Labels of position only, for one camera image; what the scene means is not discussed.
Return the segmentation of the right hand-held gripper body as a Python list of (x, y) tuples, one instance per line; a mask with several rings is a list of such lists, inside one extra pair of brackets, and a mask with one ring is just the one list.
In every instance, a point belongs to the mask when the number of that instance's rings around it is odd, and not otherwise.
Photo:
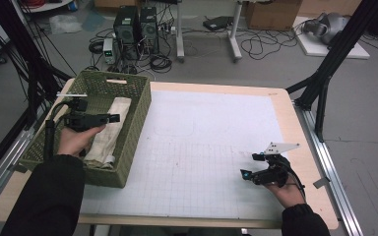
[(269, 167), (254, 173), (254, 183), (256, 185), (277, 183), (279, 187), (282, 187), (287, 182), (288, 174), (293, 173), (290, 162), (283, 153), (299, 147), (300, 144), (270, 143), (264, 151), (260, 152), (265, 155), (265, 161)]

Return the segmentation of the cream printed cloth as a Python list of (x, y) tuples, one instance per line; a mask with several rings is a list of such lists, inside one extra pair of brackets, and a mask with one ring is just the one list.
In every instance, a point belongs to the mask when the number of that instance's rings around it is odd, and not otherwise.
[(84, 158), (84, 163), (90, 168), (112, 169), (116, 160), (113, 152), (117, 138), (124, 125), (126, 116), (131, 105), (131, 99), (127, 97), (115, 97), (108, 113), (118, 115), (119, 121), (112, 120), (105, 128), (95, 135), (91, 149)]

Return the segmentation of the green woven basket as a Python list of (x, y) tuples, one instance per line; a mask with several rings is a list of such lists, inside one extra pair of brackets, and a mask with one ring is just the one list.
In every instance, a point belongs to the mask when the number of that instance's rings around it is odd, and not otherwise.
[(85, 168), (88, 184), (123, 188), (152, 101), (150, 80), (143, 76), (84, 70), (69, 86), (68, 93), (87, 95), (87, 114), (108, 115), (115, 97), (131, 99), (113, 152), (116, 157), (113, 168)]

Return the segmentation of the person's left hand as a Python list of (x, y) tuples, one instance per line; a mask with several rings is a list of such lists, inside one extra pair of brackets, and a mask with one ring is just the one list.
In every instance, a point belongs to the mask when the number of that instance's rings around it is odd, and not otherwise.
[(60, 134), (58, 154), (69, 154), (78, 157), (80, 152), (87, 148), (91, 139), (104, 129), (104, 126), (90, 128), (84, 132), (76, 132), (64, 128)]

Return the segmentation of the person's right hand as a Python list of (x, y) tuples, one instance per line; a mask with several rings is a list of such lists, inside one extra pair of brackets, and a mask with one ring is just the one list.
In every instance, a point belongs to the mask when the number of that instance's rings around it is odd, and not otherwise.
[(305, 204), (305, 199), (298, 189), (296, 183), (288, 178), (284, 186), (277, 184), (267, 184), (266, 188), (278, 199), (284, 208)]

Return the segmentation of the white grid mat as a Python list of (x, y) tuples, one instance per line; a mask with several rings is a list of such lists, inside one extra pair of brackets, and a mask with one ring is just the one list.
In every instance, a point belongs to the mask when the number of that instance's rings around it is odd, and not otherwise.
[(90, 214), (278, 220), (283, 208), (242, 178), (283, 141), (267, 96), (155, 91), (124, 188), (87, 186)]

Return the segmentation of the grey power supply unit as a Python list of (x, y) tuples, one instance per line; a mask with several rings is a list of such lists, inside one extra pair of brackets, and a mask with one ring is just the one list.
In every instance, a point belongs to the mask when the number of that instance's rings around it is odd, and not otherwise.
[(105, 38), (103, 40), (102, 53), (104, 60), (108, 65), (113, 65), (115, 63), (115, 50), (112, 38)]

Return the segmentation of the clear plastic bag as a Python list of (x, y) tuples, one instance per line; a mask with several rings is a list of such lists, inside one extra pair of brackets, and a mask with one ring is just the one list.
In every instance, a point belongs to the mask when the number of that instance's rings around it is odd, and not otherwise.
[(82, 30), (82, 25), (75, 16), (57, 15), (49, 19), (53, 34), (74, 33)]

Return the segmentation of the flat cardboard box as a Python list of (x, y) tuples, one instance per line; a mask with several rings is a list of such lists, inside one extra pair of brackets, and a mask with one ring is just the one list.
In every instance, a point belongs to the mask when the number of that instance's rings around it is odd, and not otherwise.
[(140, 6), (140, 0), (94, 0), (97, 8), (118, 8), (120, 6)]

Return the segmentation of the white round table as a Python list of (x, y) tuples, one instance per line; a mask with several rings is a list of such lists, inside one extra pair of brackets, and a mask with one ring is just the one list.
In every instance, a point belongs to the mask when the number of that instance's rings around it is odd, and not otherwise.
[(38, 7), (21, 6), (21, 9), (24, 13), (40, 13), (59, 9), (61, 7), (67, 7), (71, 2), (74, 1), (75, 0), (61, 0), (59, 3), (44, 3), (43, 5)]

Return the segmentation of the black flat box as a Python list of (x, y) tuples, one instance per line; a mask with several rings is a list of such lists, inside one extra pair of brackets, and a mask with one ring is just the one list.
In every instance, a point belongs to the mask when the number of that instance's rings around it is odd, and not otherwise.
[(216, 17), (213, 19), (203, 21), (203, 26), (210, 31), (222, 30), (231, 26), (232, 21), (233, 21), (233, 17), (221, 16), (221, 17)]

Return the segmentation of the large cardboard box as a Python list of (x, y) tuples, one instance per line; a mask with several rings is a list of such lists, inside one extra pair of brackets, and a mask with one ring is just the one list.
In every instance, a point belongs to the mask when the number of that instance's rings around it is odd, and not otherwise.
[(303, 0), (250, 2), (245, 15), (251, 30), (291, 30)]

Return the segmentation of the grey metal bracket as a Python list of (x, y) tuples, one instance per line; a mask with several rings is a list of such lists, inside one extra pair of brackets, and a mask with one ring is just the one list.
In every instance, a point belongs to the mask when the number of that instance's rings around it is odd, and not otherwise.
[(329, 183), (331, 182), (331, 180), (328, 178), (328, 177), (323, 177), (317, 181), (315, 181), (313, 183), (313, 186), (316, 188), (316, 189), (319, 189), (319, 188), (322, 188), (324, 186), (327, 186)]

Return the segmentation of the aluminium rail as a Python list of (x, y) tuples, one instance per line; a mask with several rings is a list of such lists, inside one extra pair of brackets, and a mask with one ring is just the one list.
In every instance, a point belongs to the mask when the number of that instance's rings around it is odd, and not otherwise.
[(314, 115), (311, 111), (302, 110), (297, 105), (293, 105), (293, 108), (299, 118), (311, 151), (316, 158), (317, 168), (325, 180), (324, 187), (327, 189), (334, 207), (337, 222), (344, 228), (347, 236), (364, 236), (329, 149), (325, 142), (319, 140), (314, 131), (316, 122)]
[(12, 174), (17, 166), (19, 158), (33, 137), (33, 131), (22, 131), (13, 141), (9, 142), (9, 147), (3, 152), (0, 159), (0, 189)]

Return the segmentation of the black metal frame stand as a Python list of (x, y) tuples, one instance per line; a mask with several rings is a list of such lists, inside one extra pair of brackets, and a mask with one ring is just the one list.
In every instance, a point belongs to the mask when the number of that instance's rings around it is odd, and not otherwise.
[(39, 52), (11, 0), (0, 0), (0, 26), (25, 62), (19, 63), (13, 57), (11, 47), (0, 37), (0, 45), (13, 62), (19, 77), (28, 84), (25, 115), (30, 127), (38, 119), (40, 105), (44, 101), (54, 102), (56, 93), (62, 89), (61, 81), (67, 82), (71, 76), (51, 65)]
[(307, 79), (286, 89), (288, 93), (304, 89), (301, 96), (294, 101), (294, 104), (302, 110), (310, 111), (313, 102), (318, 100), (314, 133), (321, 143), (325, 142), (323, 128), (331, 78), (377, 15), (378, 0), (361, 0), (345, 29), (340, 33), (318, 69)]

